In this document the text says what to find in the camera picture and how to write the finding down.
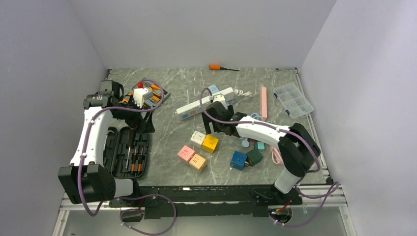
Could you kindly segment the black tool case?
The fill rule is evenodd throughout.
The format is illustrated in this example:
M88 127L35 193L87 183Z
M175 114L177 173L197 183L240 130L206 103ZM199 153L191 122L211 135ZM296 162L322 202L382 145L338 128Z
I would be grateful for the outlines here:
M136 134L129 143L128 131L128 127L107 130L103 165L116 179L140 179L147 170L151 134Z

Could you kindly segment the white cube socket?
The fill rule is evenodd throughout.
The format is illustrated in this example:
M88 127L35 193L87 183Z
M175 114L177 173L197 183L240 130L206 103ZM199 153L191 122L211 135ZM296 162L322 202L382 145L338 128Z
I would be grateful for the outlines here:
M194 147L201 148L206 134L195 130L191 135L190 141Z

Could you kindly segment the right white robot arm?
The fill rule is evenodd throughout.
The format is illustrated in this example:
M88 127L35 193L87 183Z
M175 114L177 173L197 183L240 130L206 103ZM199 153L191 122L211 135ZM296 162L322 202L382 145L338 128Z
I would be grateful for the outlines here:
M209 104L202 117L207 134L214 131L249 138L280 151L284 169L271 190L271 198L277 204L283 204L289 199L290 191L307 173L320 170L318 157L321 150L300 123L291 126L267 123L245 113L234 113L232 106L225 107L219 101Z

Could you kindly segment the teal plug adapter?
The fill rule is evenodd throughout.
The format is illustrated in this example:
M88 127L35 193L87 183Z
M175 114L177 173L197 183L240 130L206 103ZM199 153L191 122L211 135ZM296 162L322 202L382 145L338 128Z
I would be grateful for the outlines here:
M259 151L264 151L266 149L265 144L259 141L254 142L254 148L256 148Z

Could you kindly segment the light blue power strip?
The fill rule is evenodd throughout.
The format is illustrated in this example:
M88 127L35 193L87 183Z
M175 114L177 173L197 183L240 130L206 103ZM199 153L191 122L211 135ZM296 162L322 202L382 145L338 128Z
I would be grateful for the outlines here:
M220 90L218 89L218 87L217 87L216 85L211 85L211 86L208 86L208 89L210 90L210 93L211 93L212 95L214 95L214 94L216 94L216 93L220 92Z

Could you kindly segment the yellow cube socket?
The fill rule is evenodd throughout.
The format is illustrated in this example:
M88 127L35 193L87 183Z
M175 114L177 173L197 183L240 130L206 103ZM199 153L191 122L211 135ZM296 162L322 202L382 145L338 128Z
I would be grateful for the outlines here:
M217 137L207 134L203 139L201 149L208 153L214 153L218 143L219 139Z

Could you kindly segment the tan cube socket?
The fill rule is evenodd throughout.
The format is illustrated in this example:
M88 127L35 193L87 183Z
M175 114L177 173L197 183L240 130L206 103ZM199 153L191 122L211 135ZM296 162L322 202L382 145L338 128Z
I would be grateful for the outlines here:
M207 160L199 154L194 154L188 164L190 168L201 173L207 165Z

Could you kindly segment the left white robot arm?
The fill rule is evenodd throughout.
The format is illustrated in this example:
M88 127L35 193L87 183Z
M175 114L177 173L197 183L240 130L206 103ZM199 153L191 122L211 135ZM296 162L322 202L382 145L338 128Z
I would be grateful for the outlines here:
M152 113L167 94L154 81L142 79L131 93L107 80L83 101L84 126L70 164L58 178L73 204L122 197L130 207L141 200L137 178L149 160Z

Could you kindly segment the blue cube adapter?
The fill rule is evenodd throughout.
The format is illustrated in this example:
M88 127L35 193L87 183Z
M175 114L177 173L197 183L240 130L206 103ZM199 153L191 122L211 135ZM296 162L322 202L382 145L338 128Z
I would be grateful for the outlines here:
M235 151L230 161L230 167L242 171L246 166L247 155L245 153Z

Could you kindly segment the pink power strip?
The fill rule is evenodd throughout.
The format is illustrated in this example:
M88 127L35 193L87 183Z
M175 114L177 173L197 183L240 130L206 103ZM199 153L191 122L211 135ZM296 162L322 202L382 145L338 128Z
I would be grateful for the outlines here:
M260 88L260 115L263 120L266 120L268 117L268 101L267 101L267 88Z

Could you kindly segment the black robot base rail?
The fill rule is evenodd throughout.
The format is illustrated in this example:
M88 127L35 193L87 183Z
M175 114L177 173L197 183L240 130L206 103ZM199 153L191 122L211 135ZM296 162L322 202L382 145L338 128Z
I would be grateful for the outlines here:
M111 208L144 210L145 219L159 219L173 215L225 216L251 215L267 217L275 208L302 205L298 192L283 194L272 184L261 185L206 185L206 186L140 186L127 200L111 200Z

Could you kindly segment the grey tool tray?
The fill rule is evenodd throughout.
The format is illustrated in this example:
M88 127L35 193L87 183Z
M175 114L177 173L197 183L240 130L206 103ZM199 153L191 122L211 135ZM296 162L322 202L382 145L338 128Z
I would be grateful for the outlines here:
M164 88L159 87L157 84L147 80L145 78L145 81L141 80L138 82L143 82L144 85L153 91L152 98L145 101L143 108L139 108L134 104L133 100L133 90L137 88L137 83L132 87L132 91L128 92L126 95L122 97L122 104L126 105L132 105L134 107L137 107L138 109L150 109L152 107L155 107L157 104L162 103L165 99L167 99L170 96L170 92Z

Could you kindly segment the pink cube socket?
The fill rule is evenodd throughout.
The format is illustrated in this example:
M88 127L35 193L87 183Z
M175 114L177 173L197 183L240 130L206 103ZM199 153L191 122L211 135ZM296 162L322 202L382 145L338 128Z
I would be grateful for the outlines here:
M177 153L179 160L185 165L189 166L189 162L195 155L195 150L189 146L184 145Z

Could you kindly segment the clear plastic organizer box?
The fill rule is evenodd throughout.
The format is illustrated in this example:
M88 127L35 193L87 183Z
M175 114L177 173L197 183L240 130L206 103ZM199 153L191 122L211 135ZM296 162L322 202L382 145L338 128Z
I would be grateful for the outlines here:
M282 103L286 113L292 118L303 118L314 111L311 103L295 83L275 87L273 95Z

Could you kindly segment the green cube adapter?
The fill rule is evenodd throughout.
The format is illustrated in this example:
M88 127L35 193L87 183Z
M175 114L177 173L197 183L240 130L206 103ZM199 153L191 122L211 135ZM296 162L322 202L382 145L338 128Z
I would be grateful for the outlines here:
M257 165L263 159L263 155L257 148L250 150L249 152L246 153L246 155L247 155L246 161L249 163L249 166L251 167Z

